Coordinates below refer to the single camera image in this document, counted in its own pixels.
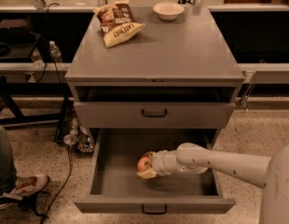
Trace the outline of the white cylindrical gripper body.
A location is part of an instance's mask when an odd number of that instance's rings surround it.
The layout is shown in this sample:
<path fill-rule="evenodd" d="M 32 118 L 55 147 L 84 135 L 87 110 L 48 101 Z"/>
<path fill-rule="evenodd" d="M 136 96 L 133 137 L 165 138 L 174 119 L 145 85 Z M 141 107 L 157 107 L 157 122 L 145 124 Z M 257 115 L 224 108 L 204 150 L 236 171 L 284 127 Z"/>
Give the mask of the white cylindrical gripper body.
<path fill-rule="evenodd" d="M 161 150 L 153 155 L 152 168 L 158 175 L 171 175 L 180 172 L 182 164 L 177 160 L 175 150 Z"/>

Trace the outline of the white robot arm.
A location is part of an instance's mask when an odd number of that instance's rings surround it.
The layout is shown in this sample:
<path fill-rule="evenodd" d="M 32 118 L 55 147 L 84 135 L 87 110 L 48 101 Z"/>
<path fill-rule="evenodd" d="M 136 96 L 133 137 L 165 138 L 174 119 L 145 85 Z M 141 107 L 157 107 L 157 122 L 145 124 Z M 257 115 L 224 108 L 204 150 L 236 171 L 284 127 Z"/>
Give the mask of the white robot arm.
<path fill-rule="evenodd" d="M 210 150 L 183 143 L 175 150 L 149 151 L 137 175 L 202 174 L 213 169 L 263 190 L 259 224 L 289 224 L 289 145 L 270 157 Z"/>

